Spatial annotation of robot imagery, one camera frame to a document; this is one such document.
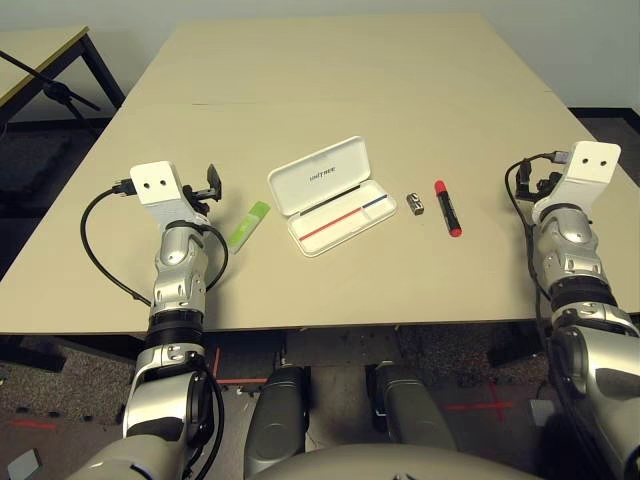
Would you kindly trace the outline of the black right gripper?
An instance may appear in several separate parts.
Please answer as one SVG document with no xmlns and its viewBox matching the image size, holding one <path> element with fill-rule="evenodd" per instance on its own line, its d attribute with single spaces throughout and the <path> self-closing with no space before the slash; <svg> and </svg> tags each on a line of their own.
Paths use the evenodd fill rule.
<svg viewBox="0 0 640 480">
<path fill-rule="evenodd" d="M 552 172 L 547 178 L 542 178 L 536 183 L 536 191 L 530 190 L 531 163 L 529 160 L 522 160 L 517 171 L 517 197 L 524 198 L 525 201 L 539 201 L 551 194 L 562 174 Z"/>
</svg>

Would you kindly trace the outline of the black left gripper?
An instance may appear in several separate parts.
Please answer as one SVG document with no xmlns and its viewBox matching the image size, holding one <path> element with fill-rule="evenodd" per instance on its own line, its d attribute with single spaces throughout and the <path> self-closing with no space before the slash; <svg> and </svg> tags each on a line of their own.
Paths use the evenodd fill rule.
<svg viewBox="0 0 640 480">
<path fill-rule="evenodd" d="M 210 212 L 210 206 L 206 200 L 218 202 L 222 198 L 222 181 L 213 164 L 210 164 L 206 171 L 208 189 L 194 191 L 190 185 L 184 185 L 182 192 L 192 209 L 203 216 Z"/>
</svg>

